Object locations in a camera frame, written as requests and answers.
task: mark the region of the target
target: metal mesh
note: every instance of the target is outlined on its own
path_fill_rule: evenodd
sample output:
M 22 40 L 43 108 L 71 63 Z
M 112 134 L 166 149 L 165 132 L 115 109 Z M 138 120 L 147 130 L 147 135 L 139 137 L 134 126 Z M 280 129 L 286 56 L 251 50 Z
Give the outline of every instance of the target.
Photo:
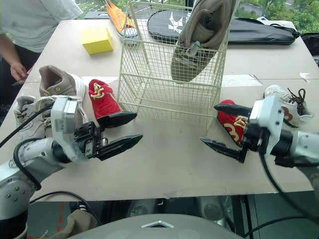
M 165 11 L 165 19 L 156 19 L 157 14 L 154 13 L 162 12 L 163 16 Z M 139 39 L 123 40 L 118 102 L 125 110 L 137 112 L 142 117 L 208 129 L 216 117 L 213 106 L 219 102 L 228 31 L 219 50 L 200 49 L 200 57 L 192 60 L 192 67 L 179 65 L 177 70 L 171 72 L 173 55 L 187 50 L 177 49 L 175 43 L 189 19 L 190 11 L 191 8 L 183 6 L 128 3 L 127 15 L 136 26 Z M 165 22 L 167 18 L 171 20 L 168 19 L 168 25 L 159 24 L 154 32 L 148 28 L 150 18 L 153 22 Z M 173 30 L 173 35 L 167 34 L 168 28 Z

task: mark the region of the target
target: yellow sponge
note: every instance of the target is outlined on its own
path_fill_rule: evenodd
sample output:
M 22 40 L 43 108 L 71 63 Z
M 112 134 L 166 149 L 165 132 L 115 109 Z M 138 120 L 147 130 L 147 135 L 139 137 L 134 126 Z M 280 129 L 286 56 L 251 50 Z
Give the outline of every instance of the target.
M 113 51 L 111 35 L 106 26 L 95 26 L 83 29 L 82 45 L 90 55 Z

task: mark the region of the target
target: orange shoe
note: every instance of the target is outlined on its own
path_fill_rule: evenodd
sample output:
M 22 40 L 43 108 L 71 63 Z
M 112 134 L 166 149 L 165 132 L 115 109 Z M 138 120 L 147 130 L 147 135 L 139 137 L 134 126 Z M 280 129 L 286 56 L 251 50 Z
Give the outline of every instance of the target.
M 111 3 L 110 0 L 106 0 L 105 3 L 108 15 L 112 23 L 115 25 L 116 31 L 120 37 L 138 40 L 138 31 L 136 30 L 134 22 L 131 19 L 128 19 L 127 29 L 124 35 L 125 14 L 120 8 Z

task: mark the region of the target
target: white shirt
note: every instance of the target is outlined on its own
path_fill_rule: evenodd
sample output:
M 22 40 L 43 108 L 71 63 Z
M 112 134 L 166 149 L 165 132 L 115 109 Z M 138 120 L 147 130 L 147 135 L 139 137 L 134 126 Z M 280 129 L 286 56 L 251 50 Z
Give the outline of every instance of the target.
M 74 0 L 1 0 L 0 10 L 0 33 L 34 52 L 42 52 L 61 20 L 82 14 Z

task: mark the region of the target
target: white table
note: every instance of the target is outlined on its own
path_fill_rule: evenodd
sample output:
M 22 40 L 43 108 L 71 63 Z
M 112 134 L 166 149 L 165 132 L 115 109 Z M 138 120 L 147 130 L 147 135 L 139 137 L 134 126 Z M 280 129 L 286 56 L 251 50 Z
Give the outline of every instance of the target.
M 106 24 L 113 39 L 114 51 L 89 56 L 80 42 L 80 31 L 87 26 Z M 39 96 L 39 67 L 55 65 L 79 76 L 118 76 L 121 58 L 121 42 L 108 20 L 63 21 L 57 27 L 48 45 L 34 66 L 19 95 Z M 309 73 L 303 80 L 299 73 Z M 317 95 L 319 69 L 302 40 L 291 46 L 231 46 L 227 51 L 225 75 L 254 74 L 262 86 L 225 87 L 221 100 L 232 99 L 237 104 L 251 107 L 261 99 L 263 91 L 272 84 L 293 92 L 306 88 L 309 108 L 317 115 L 302 130 L 319 131 Z M 110 86 L 117 92 L 117 83 Z M 84 108 L 93 115 L 88 97 Z M 10 110 L 2 127 L 0 139 L 15 127 Z M 235 195 L 273 193 L 275 189 L 263 172 L 258 155 L 248 152 L 244 164 L 214 152 L 199 140 L 207 136 L 236 145 L 218 122 L 206 133 L 203 128 L 185 124 L 168 123 L 137 117 L 119 128 L 107 129 L 109 139 L 142 133 L 143 139 L 132 149 L 104 162 L 70 163 L 42 182 L 42 189 L 35 196 L 55 190 L 68 190 L 87 200 L 125 200 L 141 198 L 171 198 L 208 195 Z M 0 154 L 0 162 L 7 161 L 17 139 L 13 138 Z M 285 191 L 311 190 L 306 177 L 296 169 L 274 165 L 268 158 L 271 172 Z M 48 200 L 70 200 L 66 196 L 54 196 Z

